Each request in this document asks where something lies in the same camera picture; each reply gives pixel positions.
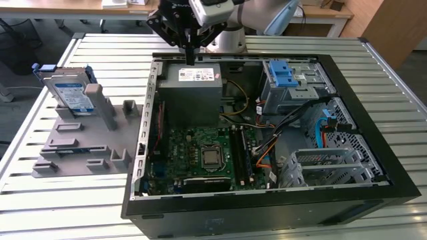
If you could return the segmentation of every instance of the wooden desk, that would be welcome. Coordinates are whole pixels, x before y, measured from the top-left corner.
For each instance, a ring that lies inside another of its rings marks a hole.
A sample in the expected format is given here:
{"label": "wooden desk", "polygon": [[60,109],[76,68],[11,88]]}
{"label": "wooden desk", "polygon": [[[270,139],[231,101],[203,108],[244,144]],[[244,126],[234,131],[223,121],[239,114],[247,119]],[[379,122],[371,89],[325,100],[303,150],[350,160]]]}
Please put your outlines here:
{"label": "wooden desk", "polygon": [[[128,8],[103,9],[102,0],[0,0],[0,18],[26,19],[104,19],[146,20],[158,8],[159,0],[148,5],[128,5]],[[354,17],[345,7],[342,11],[317,6],[303,6],[307,24],[327,24],[329,37],[339,37],[346,22]],[[303,18],[295,16],[291,23],[300,24]]]}
{"label": "wooden desk", "polygon": [[354,18],[354,14],[346,6],[341,11],[307,5],[303,6],[303,9],[307,23],[304,32],[300,32],[303,18],[295,16],[284,31],[287,36],[296,35],[306,37],[338,38],[342,34],[347,21]]}
{"label": "wooden desk", "polygon": [[103,9],[102,0],[0,0],[0,18],[144,20],[158,4]]}

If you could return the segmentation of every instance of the power supply label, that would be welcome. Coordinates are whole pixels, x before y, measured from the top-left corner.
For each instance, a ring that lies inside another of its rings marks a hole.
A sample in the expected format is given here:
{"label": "power supply label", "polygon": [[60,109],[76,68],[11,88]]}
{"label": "power supply label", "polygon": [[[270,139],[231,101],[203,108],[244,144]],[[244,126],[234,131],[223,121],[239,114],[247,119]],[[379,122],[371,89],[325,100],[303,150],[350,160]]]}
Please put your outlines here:
{"label": "power supply label", "polygon": [[179,70],[180,82],[214,81],[214,68],[182,68]]}
{"label": "power supply label", "polygon": [[62,100],[78,115],[90,115],[94,112],[94,104],[84,94],[82,83],[56,83],[55,87]]}

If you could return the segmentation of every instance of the sticker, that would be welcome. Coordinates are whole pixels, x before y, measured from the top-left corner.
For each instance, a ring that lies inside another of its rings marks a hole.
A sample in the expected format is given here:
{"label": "sticker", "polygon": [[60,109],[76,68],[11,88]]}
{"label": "sticker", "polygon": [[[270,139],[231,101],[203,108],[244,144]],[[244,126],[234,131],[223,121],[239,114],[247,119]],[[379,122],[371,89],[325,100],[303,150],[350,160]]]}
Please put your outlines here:
{"label": "sticker", "polygon": [[295,79],[306,79],[306,76],[302,74],[302,75],[294,75],[294,78]]}
{"label": "sticker", "polygon": [[272,181],[274,183],[276,183],[278,176],[276,176],[276,174],[274,174],[274,172],[272,172],[272,171],[270,172],[268,177],[270,177],[271,181]]}
{"label": "sticker", "polygon": [[56,83],[55,87],[62,100],[74,112],[79,115],[90,115],[90,112],[94,112],[94,104],[84,94],[82,83]]}
{"label": "sticker", "polygon": [[256,114],[263,115],[263,107],[262,106],[256,106]]}
{"label": "sticker", "polygon": [[179,70],[180,82],[199,82],[214,80],[214,68],[182,68]]}
{"label": "sticker", "polygon": [[58,154],[72,154],[75,153],[72,150],[62,150],[62,151],[56,151]]}
{"label": "sticker", "polygon": [[148,14],[148,11],[128,11],[130,14]]}

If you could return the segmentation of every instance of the blue hard drive label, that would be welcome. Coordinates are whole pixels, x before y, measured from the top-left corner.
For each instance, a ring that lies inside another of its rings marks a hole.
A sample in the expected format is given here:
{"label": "blue hard drive label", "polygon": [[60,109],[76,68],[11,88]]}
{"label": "blue hard drive label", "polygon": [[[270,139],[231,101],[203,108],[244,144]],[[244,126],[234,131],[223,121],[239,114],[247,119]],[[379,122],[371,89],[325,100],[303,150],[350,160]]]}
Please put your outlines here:
{"label": "blue hard drive label", "polygon": [[82,83],[56,83],[56,92],[70,109],[79,115],[90,115],[94,112],[94,104],[84,94],[86,87]]}

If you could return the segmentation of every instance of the slatted metal table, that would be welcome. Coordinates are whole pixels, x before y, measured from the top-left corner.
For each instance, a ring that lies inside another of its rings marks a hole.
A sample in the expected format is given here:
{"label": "slatted metal table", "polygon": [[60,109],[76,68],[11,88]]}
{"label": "slatted metal table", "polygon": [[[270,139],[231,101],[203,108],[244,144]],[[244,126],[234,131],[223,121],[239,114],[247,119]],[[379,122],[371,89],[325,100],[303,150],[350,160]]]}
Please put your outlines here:
{"label": "slatted metal table", "polygon": [[[248,36],[250,53],[329,54],[423,194],[349,225],[251,232],[203,239],[426,239],[427,109],[369,43],[358,39]],[[178,52],[156,35],[87,34],[59,66],[88,63],[114,104],[144,103],[152,53]],[[32,178],[54,127],[56,101],[43,89],[0,161],[2,239],[146,239],[120,218],[126,174]]]}

